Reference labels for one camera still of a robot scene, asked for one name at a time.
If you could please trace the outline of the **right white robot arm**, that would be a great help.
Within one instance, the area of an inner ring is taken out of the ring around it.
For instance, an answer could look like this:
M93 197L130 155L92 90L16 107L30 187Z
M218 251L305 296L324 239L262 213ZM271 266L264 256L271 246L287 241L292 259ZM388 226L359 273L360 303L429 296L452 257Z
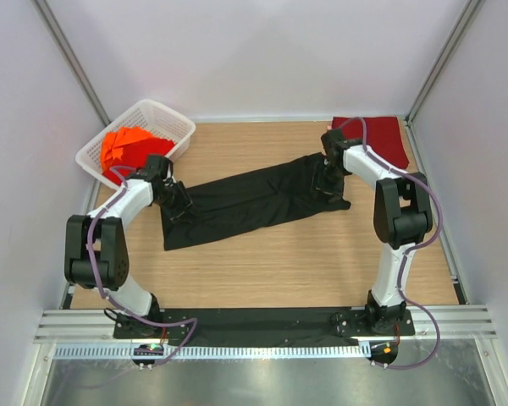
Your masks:
M382 243L378 275L367 294L359 321L371 334L389 335L405 319L406 285L413 257L411 249L423 242L433 226L426 179L407 173L376 154L359 139L348 140L342 129L321 136L325 158L315 166L312 192L328 203L344 200L344 180L358 176L375 192L373 227Z

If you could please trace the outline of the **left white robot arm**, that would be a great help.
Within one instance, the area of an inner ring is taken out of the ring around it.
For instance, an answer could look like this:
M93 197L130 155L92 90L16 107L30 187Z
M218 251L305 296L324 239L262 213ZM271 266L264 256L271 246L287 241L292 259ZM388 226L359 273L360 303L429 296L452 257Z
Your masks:
M85 215L73 215L66 224L64 276L74 285L95 289L124 315L144 338L156 337L164 328L183 321L164 322L154 294L130 275L126 228L145 208L156 204L172 220L185 217L192 207L184 184L174 178L174 164L165 156L150 155L144 167L128 176L112 167L122 181L101 206Z

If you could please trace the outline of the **black t-shirt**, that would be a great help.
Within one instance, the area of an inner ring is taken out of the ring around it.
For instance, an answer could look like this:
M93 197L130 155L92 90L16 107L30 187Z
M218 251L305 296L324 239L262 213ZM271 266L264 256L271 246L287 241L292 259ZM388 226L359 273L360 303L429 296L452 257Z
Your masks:
M174 217L172 210L161 209L164 249L208 244L326 211L348 210L349 201L330 200L313 189L315 172L323 164L323 154L314 153L187 188L192 205L184 214Z

